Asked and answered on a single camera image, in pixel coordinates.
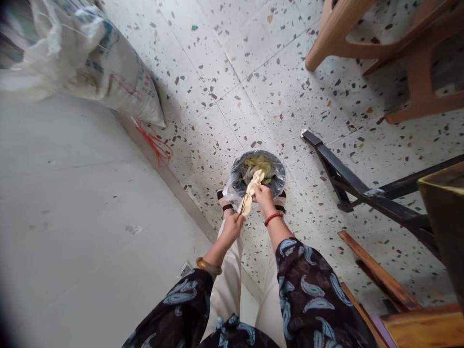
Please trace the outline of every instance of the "hand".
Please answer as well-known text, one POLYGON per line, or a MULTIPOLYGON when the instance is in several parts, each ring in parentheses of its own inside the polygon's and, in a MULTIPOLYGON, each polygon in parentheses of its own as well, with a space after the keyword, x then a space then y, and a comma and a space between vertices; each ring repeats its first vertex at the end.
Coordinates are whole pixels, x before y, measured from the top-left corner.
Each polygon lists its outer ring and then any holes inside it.
POLYGON ((272 214, 275 214, 277 210, 272 200, 271 189, 261 184, 254 184, 253 189, 255 190, 255 200, 260 205, 264 217, 268 218, 272 214))
POLYGON ((225 245, 227 250, 232 246, 236 239, 240 237, 240 231, 244 221, 246 221, 245 217, 239 213, 235 213, 226 219, 222 234, 217 241, 225 245))

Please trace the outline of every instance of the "paisley print sleeve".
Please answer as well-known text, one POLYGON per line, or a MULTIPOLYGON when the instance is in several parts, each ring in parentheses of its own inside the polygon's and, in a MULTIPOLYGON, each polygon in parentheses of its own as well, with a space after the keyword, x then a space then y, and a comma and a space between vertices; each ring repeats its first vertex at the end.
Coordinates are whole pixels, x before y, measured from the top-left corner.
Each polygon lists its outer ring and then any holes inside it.
POLYGON ((377 347, 332 267, 296 238, 275 253, 287 347, 377 347))
POLYGON ((123 348, 197 346, 208 322, 212 288, 208 272, 190 271, 139 324, 123 348))

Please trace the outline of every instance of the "dark patterned blouse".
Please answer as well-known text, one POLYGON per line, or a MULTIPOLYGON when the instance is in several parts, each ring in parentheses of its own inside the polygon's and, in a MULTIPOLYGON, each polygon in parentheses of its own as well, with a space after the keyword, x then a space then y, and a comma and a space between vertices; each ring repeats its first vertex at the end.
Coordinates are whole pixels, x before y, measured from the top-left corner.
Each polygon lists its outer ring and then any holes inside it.
MULTIPOLYGON (((287 347, 377 347, 321 254, 289 238, 280 243, 275 257, 287 347)), ((194 269, 140 323, 123 347, 277 348, 266 334, 241 323, 236 315, 226 321, 219 319, 216 331, 200 344, 212 288, 210 274, 194 269)))

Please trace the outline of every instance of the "trouser leg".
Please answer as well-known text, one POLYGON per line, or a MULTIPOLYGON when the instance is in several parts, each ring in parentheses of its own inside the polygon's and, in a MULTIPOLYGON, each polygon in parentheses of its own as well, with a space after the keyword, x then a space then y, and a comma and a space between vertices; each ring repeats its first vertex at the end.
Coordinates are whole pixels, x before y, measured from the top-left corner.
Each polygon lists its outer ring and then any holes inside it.
POLYGON ((286 348, 284 324, 280 310, 276 256, 272 251, 272 247, 268 248, 268 250, 269 262, 264 280, 264 294, 256 317, 255 327, 268 335, 279 347, 286 348))
MULTIPOLYGON (((224 229, 223 220, 217 237, 224 229)), ((208 324, 202 341, 216 329, 219 317, 226 321, 233 313, 240 316, 240 292, 242 286, 241 262, 243 242, 238 238, 227 251, 222 262, 222 274, 218 275, 211 290, 211 305, 208 324)))

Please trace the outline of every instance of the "woman's right hand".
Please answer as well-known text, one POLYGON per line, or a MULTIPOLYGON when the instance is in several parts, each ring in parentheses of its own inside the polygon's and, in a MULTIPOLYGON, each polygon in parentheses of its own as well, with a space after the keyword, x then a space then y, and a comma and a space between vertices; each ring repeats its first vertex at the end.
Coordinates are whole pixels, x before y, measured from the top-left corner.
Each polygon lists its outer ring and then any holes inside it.
POLYGON ((272 191, 265 185, 253 184, 255 190, 255 199, 261 207, 262 214, 268 218, 277 212, 276 206, 272 200, 272 191))

